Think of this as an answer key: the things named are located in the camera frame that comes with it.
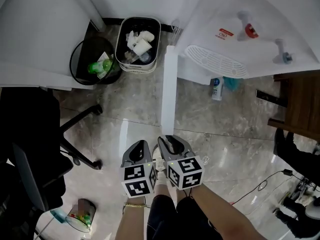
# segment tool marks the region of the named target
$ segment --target fiducial marker cube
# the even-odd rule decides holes
[[[201,185],[205,174],[205,167],[198,155],[168,161],[166,170],[167,177],[179,190]]]
[[[143,197],[154,192],[157,174],[153,162],[121,167],[120,175],[129,198]]]

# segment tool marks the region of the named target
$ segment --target black shorts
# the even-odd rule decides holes
[[[194,199],[186,197],[175,208],[170,197],[157,195],[151,205],[146,239],[222,240],[222,237]]]

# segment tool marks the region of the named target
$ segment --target chair wheel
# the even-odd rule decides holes
[[[78,158],[73,157],[72,159],[73,159],[73,163],[74,163],[76,166],[79,166],[79,165],[81,164]]]
[[[94,161],[94,162],[93,162],[93,166],[94,166],[94,169],[96,169],[96,170],[101,170],[101,168],[102,168],[102,161],[101,161],[101,160]]]
[[[100,106],[100,104],[98,104],[98,105],[95,105],[95,106],[94,106],[94,109],[93,109],[92,112],[93,112],[95,115],[99,116],[99,115],[102,114],[103,109],[102,109],[102,107]]]

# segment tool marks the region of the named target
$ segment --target shoe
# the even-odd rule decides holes
[[[161,152],[160,152],[158,145],[156,145],[153,149],[152,161],[155,163],[155,170],[157,172],[162,172],[166,169],[166,167],[164,165],[165,160],[163,160],[163,158],[161,156]]]
[[[294,143],[294,133],[289,131],[285,137],[285,141],[290,144]]]
[[[275,208],[273,211],[272,211],[272,214],[276,215],[277,216],[277,213],[280,211],[280,208]]]
[[[289,198],[291,192],[287,191],[284,196],[281,198],[281,200],[279,201],[279,205],[283,206],[284,205],[284,201],[286,198]]]
[[[274,148],[273,148],[273,154],[278,155],[278,148],[280,145],[284,144],[286,142],[284,130],[277,128],[274,134]]]

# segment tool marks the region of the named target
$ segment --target wooden desk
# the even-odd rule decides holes
[[[287,81],[288,105],[285,120],[270,118],[268,125],[320,142],[320,70],[280,74],[275,81]]]

